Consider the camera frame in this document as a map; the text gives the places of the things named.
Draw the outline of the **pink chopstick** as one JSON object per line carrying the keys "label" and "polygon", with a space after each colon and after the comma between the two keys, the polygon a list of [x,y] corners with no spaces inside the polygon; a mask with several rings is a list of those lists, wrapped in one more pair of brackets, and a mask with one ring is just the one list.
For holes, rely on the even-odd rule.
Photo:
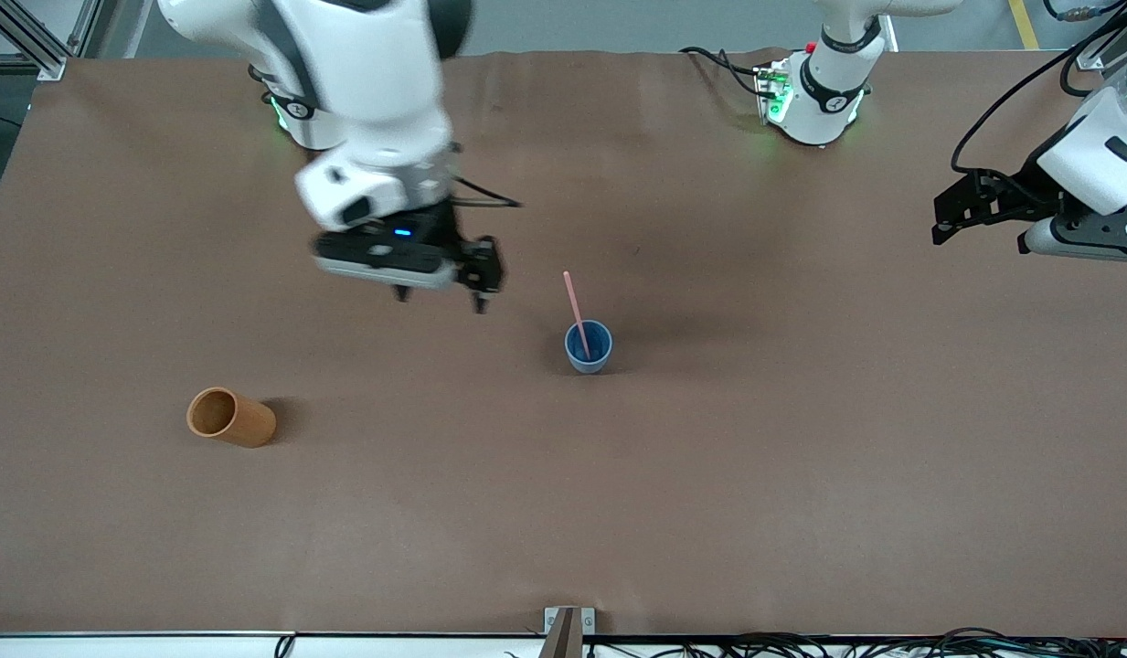
{"label": "pink chopstick", "polygon": [[585,357],[585,359],[589,361],[591,359],[591,345],[589,345],[589,341],[588,341],[588,338],[587,338],[587,329],[585,329],[584,320],[583,320],[583,317],[582,317],[582,311],[580,311],[580,308],[579,308],[579,299],[577,299],[576,291],[575,291],[575,287],[574,287],[574,281],[571,278],[570,272],[564,272],[562,276],[564,276],[564,283],[566,283],[567,295],[569,297],[569,303],[570,303],[570,306],[571,306],[571,311],[574,313],[574,320],[575,320],[576,330],[577,330],[577,334],[579,334],[579,339],[580,339],[582,348],[583,348],[583,352],[584,352],[584,357]]}

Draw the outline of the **blue cup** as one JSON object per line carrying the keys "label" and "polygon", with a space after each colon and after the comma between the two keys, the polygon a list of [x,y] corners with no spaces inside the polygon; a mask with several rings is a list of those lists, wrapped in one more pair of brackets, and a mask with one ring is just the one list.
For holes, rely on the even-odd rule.
{"label": "blue cup", "polygon": [[584,320],[573,324],[564,337],[564,348],[574,370],[583,375],[601,372],[613,349],[612,334],[606,324]]}

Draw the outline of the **orange cylindrical cup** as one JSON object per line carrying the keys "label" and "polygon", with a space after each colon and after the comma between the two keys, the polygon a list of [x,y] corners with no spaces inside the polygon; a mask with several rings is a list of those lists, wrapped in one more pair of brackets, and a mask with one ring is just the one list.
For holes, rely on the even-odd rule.
{"label": "orange cylindrical cup", "polygon": [[225,386],[208,386],[188,404],[186,425],[201,438],[257,450],[273,441],[276,416],[261,401]]}

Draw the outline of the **brown table mat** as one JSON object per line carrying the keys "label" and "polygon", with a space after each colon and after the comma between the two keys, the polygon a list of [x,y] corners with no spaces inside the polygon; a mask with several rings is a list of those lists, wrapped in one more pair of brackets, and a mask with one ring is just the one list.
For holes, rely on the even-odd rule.
{"label": "brown table mat", "polygon": [[245,64],[70,64],[0,183],[0,631],[1127,637],[1127,265],[930,238],[1044,59],[891,53],[818,150],[691,57],[460,57],[483,315],[316,268]]}

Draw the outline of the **silver bracket with post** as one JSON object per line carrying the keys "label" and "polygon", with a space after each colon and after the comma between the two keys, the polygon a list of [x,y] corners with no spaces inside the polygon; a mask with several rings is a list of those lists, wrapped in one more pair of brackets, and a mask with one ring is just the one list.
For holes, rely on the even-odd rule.
{"label": "silver bracket with post", "polygon": [[591,635],[596,634],[593,607],[547,607],[545,640],[538,658],[591,658]]}

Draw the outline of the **white table edge rail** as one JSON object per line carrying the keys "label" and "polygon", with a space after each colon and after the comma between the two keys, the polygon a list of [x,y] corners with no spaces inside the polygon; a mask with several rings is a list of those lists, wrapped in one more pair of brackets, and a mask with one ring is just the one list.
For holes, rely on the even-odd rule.
{"label": "white table edge rail", "polygon": [[[0,658],[538,658],[535,634],[0,634]],[[1127,638],[597,634],[591,658],[1127,658]]]}

